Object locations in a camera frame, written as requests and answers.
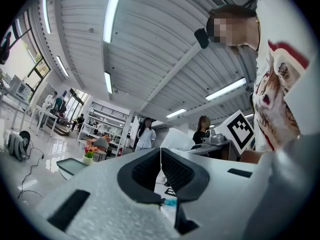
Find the white t-shirt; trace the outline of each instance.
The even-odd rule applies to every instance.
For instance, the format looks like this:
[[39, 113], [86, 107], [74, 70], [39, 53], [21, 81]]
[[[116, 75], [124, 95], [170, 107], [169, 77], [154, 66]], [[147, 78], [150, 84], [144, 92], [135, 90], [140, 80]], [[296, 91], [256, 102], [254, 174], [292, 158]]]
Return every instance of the white t-shirt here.
[[307, 20], [290, 0], [258, 0], [256, 13], [261, 34], [253, 92], [255, 146], [265, 152], [300, 134], [284, 96], [315, 60], [318, 47]]
[[139, 137], [139, 132], [138, 131], [138, 138], [139, 141], [136, 144], [140, 148], [144, 149], [151, 149], [151, 141], [154, 141], [156, 139], [156, 132], [153, 129], [145, 128], [144, 132], [142, 133], [141, 137]]

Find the ceiling light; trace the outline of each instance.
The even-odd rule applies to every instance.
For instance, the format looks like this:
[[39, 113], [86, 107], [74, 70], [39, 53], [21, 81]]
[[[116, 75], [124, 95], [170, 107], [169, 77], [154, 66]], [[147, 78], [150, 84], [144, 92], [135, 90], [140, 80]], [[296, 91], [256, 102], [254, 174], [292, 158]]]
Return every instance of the ceiling light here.
[[50, 34], [51, 29], [50, 29], [49, 18], [48, 18], [47, 0], [42, 0], [42, 8], [43, 8], [44, 23], [45, 23], [46, 31], [48, 32], [48, 34]]
[[65, 66], [62, 64], [62, 61], [61, 61], [60, 57], [57, 56], [56, 59], [58, 60], [58, 62], [59, 62], [59, 64], [60, 64], [60, 67], [62, 68], [63, 73], [68, 77], [69, 74], [68, 74], [68, 72], [66, 71]]
[[104, 72], [105, 84], [109, 93], [112, 94], [111, 76], [109, 73]]
[[180, 110], [178, 110], [178, 111], [176, 111], [176, 112], [174, 112], [174, 113], [172, 113], [172, 114], [168, 114], [166, 117], [167, 118], [172, 118], [172, 117], [174, 117], [174, 116], [176, 116], [176, 115], [179, 115], [179, 114], [181, 114], [181, 113], [183, 113], [183, 112], [186, 112], [186, 110], [185, 109], [180, 109]]
[[245, 78], [241, 78], [240, 80], [238, 80], [238, 81], [236, 81], [236, 82], [233, 82], [233, 83], [227, 85], [226, 87], [224, 87], [224, 88], [222, 88], [222, 89], [220, 89], [220, 90], [218, 90], [218, 91], [216, 91], [216, 92], [208, 95], [208, 96], [205, 97], [205, 98], [206, 98], [208, 101], [211, 101], [211, 100], [216, 99], [216, 98], [218, 98], [218, 97], [220, 97], [220, 96], [222, 96], [222, 95], [224, 95], [224, 94], [226, 94], [226, 93], [229, 93], [229, 92], [233, 91], [234, 89], [237, 89], [237, 88], [245, 85], [246, 82], [247, 82], [247, 81], [246, 81]]
[[109, 0], [105, 11], [103, 41], [110, 43], [119, 0]]
[[16, 24], [18, 25], [18, 30], [19, 30], [19, 32], [20, 32], [20, 37], [21, 37], [21, 36], [22, 36], [22, 31], [21, 31], [20, 21], [19, 21], [19, 19], [17, 18], [15, 22], [16, 22]]
[[254, 114], [247, 114], [247, 115], [245, 115], [245, 117], [246, 117], [246, 118], [250, 118], [250, 117], [253, 117], [253, 115], [254, 115]]

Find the black slot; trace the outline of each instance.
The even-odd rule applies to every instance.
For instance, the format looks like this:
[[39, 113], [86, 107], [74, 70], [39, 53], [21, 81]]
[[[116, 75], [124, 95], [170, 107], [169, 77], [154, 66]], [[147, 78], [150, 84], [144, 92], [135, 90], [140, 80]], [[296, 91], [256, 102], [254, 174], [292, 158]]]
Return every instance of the black slot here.
[[250, 178], [252, 175], [252, 172], [250, 172], [250, 171], [239, 170], [239, 169], [234, 169], [234, 168], [228, 170], [228, 173], [235, 174], [235, 175], [242, 176], [242, 177], [246, 177], [246, 178]]
[[160, 172], [160, 148], [125, 164], [118, 172], [117, 182], [121, 190], [132, 200], [143, 204], [161, 204], [156, 194], [156, 179]]
[[65, 231], [89, 196], [89, 192], [77, 189], [59, 209], [48, 218], [48, 222], [61, 231]]
[[162, 170], [179, 202], [197, 200], [208, 186], [209, 173], [167, 148], [161, 150]]

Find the corrugated metal ceiling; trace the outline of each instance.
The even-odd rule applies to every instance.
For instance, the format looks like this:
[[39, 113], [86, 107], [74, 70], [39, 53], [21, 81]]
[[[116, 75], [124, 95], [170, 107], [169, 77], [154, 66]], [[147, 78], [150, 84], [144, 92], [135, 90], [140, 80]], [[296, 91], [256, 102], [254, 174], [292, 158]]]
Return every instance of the corrugated metal ceiling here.
[[[60, 38], [65, 39], [66, 58], [69, 56], [72, 64], [69, 67], [84, 84], [84, 91], [100, 99], [107, 95], [104, 71], [109, 71], [114, 88], [141, 100], [141, 104], [136, 105], [141, 107], [168, 72], [197, 43], [194, 31], [206, 25], [207, 12], [216, 6], [213, 1], [219, 5], [223, 3], [222, 0], [120, 0], [112, 42], [103, 54], [108, 0], [60, 0], [63, 29]], [[52, 34], [44, 33], [44, 36], [55, 59], [64, 50], [57, 36], [54, 6], [48, 5]], [[208, 94], [241, 77], [252, 82], [256, 71], [255, 57], [250, 48], [242, 48], [240, 55], [235, 56], [229, 48], [210, 44], [155, 95], [150, 101], [152, 109], [158, 107], [168, 113], [179, 108], [194, 109], [207, 103]], [[115, 97], [124, 96], [111, 97], [119, 104], [122, 100]], [[225, 102], [223, 107], [215, 106], [187, 118], [196, 122], [199, 115], [207, 113], [216, 120], [248, 107], [248, 97], [242, 94]]]

